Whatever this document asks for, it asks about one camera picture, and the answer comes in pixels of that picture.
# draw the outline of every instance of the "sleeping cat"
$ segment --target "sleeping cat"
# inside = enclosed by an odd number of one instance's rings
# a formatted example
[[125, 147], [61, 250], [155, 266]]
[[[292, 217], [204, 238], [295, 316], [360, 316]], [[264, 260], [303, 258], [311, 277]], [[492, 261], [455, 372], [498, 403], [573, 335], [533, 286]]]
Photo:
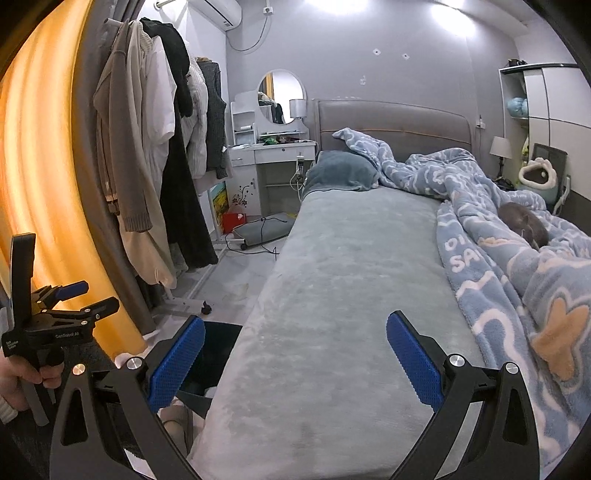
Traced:
[[539, 250], [550, 241], [544, 225], [527, 207], [509, 202], [501, 205], [497, 215], [517, 235], [523, 237], [532, 248]]

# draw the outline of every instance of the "hand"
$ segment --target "hand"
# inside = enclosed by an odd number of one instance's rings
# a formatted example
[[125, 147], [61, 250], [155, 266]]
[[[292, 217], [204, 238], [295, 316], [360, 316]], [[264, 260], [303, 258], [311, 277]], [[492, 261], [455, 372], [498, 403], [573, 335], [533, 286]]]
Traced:
[[63, 371], [64, 364], [56, 367], [46, 365], [37, 371], [23, 357], [13, 355], [6, 358], [0, 349], [0, 395], [15, 410], [28, 410], [29, 403], [19, 379], [22, 378], [36, 385], [43, 383], [46, 388], [58, 388], [61, 385]]

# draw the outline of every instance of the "gray fitted sheet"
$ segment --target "gray fitted sheet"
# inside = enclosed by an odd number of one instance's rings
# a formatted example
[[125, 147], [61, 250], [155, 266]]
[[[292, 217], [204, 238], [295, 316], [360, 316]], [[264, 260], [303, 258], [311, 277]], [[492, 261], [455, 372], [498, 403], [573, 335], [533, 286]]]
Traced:
[[306, 197], [193, 449], [204, 480], [389, 478], [432, 410], [389, 347], [388, 315], [483, 365], [441, 266], [438, 206], [383, 187]]

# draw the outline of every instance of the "bedside lamp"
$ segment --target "bedside lamp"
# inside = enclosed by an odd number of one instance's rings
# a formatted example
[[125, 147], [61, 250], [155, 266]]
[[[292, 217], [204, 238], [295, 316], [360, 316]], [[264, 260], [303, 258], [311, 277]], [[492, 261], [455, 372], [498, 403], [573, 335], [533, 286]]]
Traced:
[[492, 141], [491, 155], [499, 157], [499, 174], [498, 178], [503, 176], [503, 167], [505, 166], [505, 159], [512, 158], [511, 143], [504, 137], [495, 137]]
[[290, 100], [290, 117], [302, 120], [308, 115], [308, 107], [306, 99], [294, 98]]

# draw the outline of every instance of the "upholstered headboard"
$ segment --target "upholstered headboard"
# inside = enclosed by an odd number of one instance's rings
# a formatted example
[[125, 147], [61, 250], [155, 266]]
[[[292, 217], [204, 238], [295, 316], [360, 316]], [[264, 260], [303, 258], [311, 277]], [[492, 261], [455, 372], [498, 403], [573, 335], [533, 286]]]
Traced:
[[319, 150], [345, 150], [345, 143], [332, 134], [350, 127], [388, 143], [398, 161], [452, 147], [472, 151], [468, 120], [455, 113], [367, 100], [314, 100], [313, 110], [310, 133]]

